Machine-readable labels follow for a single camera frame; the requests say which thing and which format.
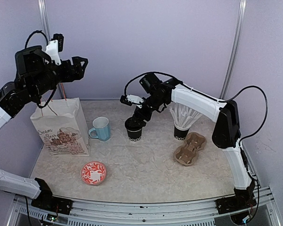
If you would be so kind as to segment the cream bear paper bag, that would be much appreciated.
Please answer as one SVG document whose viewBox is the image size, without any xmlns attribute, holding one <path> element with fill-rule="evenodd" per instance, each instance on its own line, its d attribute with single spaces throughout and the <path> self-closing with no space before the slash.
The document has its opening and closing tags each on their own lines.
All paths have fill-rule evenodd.
<svg viewBox="0 0 283 226">
<path fill-rule="evenodd" d="M 52 156 L 88 156 L 90 139 L 80 99 L 51 100 L 30 117 L 44 147 Z"/>
</svg>

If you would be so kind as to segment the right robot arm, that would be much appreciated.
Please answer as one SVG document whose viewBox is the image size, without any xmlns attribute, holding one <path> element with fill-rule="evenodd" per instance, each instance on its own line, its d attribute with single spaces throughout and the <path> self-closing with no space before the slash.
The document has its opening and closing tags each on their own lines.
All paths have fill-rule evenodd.
<svg viewBox="0 0 283 226">
<path fill-rule="evenodd" d="M 215 123 L 212 141 L 224 152 L 234 179 L 235 196 L 232 198 L 232 205 L 236 209 L 242 209 L 250 202 L 255 180 L 250 175 L 242 146 L 237 103 L 189 88 L 172 75 L 167 81 L 161 81 L 158 74 L 159 72 L 146 72 L 137 76 L 149 95 L 147 98 L 127 93 L 121 96 L 121 103 L 136 106 L 131 126 L 144 127 L 154 111 L 162 112 L 171 102 L 182 104 L 211 119 Z"/>
</svg>

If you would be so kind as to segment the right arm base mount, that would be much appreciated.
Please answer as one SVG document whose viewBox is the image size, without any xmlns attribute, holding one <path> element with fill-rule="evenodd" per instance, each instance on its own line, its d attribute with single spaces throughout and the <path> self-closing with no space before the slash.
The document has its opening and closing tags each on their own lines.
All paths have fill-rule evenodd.
<svg viewBox="0 0 283 226">
<path fill-rule="evenodd" d="M 254 196 L 255 185 L 252 183 L 246 190 L 234 189 L 234 195 L 217 199 L 218 214 L 230 213 L 255 206 L 257 201 Z"/>
</svg>

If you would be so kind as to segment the brown pulp cup carrier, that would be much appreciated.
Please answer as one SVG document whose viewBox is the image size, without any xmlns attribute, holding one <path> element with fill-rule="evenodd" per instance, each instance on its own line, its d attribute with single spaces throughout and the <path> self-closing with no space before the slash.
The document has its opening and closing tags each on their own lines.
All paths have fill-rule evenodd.
<svg viewBox="0 0 283 226">
<path fill-rule="evenodd" d="M 174 154 L 173 159 L 183 166 L 191 166 L 198 158 L 198 151 L 205 148 L 207 139 L 196 132 L 191 132 L 184 140 L 184 144 L 179 146 Z"/>
</svg>

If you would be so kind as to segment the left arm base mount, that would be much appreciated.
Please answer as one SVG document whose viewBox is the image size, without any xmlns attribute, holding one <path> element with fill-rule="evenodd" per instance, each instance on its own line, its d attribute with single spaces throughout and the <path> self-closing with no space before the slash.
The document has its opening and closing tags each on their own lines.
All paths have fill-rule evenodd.
<svg viewBox="0 0 283 226">
<path fill-rule="evenodd" d="M 47 183 L 40 178 L 35 178 L 40 187 L 40 194 L 37 198 L 32 199 L 31 205 L 42 210 L 48 210 L 57 214 L 69 215 L 73 201 L 66 198 L 53 196 Z"/>
</svg>

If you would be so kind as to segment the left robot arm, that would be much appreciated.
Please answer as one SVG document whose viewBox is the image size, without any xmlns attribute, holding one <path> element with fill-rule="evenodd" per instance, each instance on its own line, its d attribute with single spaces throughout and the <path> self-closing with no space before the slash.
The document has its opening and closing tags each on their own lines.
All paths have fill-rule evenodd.
<svg viewBox="0 0 283 226">
<path fill-rule="evenodd" d="M 0 129 L 14 118 L 26 104 L 34 102 L 39 108 L 41 97 L 56 91 L 59 83 L 83 78 L 88 59 L 75 56 L 71 60 L 53 63 L 40 45 L 25 48 L 15 54 L 16 78 L 0 89 Z M 0 190 L 29 197 L 50 210 L 57 200 L 43 179 L 24 178 L 0 169 Z"/>
</svg>

